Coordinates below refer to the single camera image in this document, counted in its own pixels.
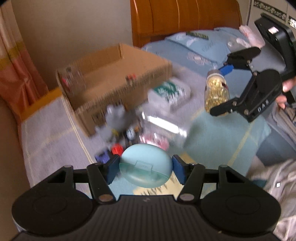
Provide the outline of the person right hand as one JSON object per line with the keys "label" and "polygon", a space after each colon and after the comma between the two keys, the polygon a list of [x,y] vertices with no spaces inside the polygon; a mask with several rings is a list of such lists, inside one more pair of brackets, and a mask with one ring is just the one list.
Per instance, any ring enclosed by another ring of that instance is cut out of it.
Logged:
{"label": "person right hand", "polygon": [[282,83],[282,94],[276,98],[276,103],[279,108],[285,109],[287,106],[291,107],[295,103],[295,99],[290,92],[295,88],[295,77],[290,78]]}

